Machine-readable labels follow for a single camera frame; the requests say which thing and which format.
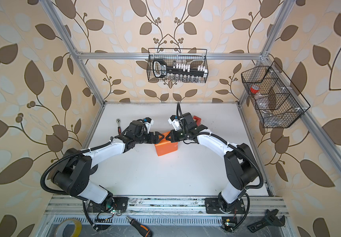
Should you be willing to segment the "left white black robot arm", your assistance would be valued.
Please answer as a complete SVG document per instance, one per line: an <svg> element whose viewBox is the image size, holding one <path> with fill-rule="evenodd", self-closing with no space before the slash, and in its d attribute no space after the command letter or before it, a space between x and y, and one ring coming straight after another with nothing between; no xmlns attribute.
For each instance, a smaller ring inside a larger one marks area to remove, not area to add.
<svg viewBox="0 0 341 237"><path fill-rule="evenodd" d="M114 209L113 195L102 186L90 181L98 164L133 149L137 144L159 144L165 135L151 132L153 121L150 118L137 119L125 130L118 130L118 135L107 143L85 150L69 149L58 161L51 164L42 174L41 188L52 194L70 195L82 200L83 212L95 231L100 228L87 212L86 202L105 204L107 210Z"/></svg>

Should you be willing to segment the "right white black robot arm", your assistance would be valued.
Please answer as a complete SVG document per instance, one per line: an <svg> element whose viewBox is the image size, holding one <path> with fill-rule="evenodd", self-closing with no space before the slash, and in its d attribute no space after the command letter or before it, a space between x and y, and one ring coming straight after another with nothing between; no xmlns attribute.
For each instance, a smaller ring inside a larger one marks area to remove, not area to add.
<svg viewBox="0 0 341 237"><path fill-rule="evenodd" d="M167 141L172 143L182 141L187 145L199 144L209 148L223 159L228 183L218 194L219 210L222 213L230 214L236 205L241 204L242 198L246 198L247 205L242 219L237 223L223 224L226 232L233 233L249 213L250 197L247 191L261 189L264 185L263 175L251 149L245 143L240 145L230 143L212 133L206 126L198 125L190 113L182 113L180 103L177 103L176 114L168 121L174 129L165 137Z"/></svg>

